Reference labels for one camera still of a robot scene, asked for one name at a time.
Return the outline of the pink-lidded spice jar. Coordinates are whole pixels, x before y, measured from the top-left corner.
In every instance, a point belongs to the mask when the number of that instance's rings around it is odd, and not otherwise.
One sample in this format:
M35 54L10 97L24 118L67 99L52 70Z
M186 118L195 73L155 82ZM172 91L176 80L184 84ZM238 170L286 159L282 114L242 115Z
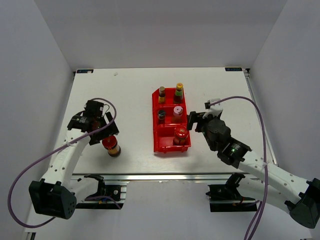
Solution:
M182 115L183 115L183 108L181 106L175 106L173 108L173 114L171 121L172 123L180 123L182 120Z

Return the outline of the red-lidded brown sauce jar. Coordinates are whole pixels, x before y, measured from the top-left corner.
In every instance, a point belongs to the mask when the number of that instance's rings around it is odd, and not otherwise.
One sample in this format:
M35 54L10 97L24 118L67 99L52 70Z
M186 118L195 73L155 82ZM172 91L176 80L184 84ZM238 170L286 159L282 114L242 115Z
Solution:
M187 142L189 131L183 125L177 126L174 130L173 144L184 146Z

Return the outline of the green-label red sauce bottle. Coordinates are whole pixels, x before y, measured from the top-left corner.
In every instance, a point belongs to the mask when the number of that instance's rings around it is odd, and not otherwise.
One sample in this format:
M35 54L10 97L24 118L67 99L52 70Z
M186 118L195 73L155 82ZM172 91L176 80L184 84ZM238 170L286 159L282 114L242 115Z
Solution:
M184 99L184 85L182 83L177 83L174 96L173 96L173 103L180 104L183 102Z

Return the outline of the small dark pepper shaker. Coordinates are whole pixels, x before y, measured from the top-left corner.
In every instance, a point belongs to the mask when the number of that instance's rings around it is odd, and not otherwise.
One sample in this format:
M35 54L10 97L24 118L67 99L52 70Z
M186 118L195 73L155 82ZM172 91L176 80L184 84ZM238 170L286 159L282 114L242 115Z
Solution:
M165 124L165 119L166 119L166 111L164 109L160 109L157 112L157 123L159 125Z

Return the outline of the yellow-label brown sauce bottle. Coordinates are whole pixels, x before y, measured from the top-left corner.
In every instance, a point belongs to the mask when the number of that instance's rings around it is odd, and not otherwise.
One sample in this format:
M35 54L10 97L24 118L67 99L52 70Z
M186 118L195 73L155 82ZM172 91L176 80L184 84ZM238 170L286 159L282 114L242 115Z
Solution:
M164 86L158 89L158 103L164 104L166 102L166 88Z

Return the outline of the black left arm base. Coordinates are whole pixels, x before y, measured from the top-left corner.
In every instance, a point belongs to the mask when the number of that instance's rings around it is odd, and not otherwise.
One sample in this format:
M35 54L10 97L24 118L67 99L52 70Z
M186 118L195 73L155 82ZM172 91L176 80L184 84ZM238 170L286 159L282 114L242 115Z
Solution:
M77 209L120 210L126 199L127 183L89 174L72 179L68 190L76 197Z

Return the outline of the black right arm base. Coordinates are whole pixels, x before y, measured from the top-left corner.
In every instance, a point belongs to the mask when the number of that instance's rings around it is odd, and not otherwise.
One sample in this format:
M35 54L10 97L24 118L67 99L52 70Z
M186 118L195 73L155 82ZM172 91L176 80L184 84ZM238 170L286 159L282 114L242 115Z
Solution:
M256 212L259 200L240 195L235 187L210 184L205 193L211 213Z

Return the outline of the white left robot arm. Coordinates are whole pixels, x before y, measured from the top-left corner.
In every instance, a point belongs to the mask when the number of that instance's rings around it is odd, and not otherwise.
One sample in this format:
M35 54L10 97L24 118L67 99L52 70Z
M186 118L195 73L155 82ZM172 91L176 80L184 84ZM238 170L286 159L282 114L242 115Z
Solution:
M29 185L28 191L37 214L68 220L79 203L87 198L99 200L105 196L105 181L100 175L89 174L76 183L71 182L85 147L99 144L119 133L116 114L104 112L105 104L113 106L102 98L86 102L84 110L69 121L62 149L58 150L49 169L39 181L32 181Z

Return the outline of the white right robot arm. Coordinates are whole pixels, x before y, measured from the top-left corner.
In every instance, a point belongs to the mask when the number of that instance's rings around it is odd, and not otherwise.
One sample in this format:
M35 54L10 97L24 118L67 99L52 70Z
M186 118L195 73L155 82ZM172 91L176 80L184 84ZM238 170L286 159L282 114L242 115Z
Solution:
M316 227L320 219L319 179L307 180L274 164L267 165L248 145L231 136L231 129L219 115L192 111L187 116L187 129L191 130L193 124L223 163L260 180L268 179L267 184L271 187L268 195L278 194L275 198L277 207L288 210L291 218L300 225L309 229Z

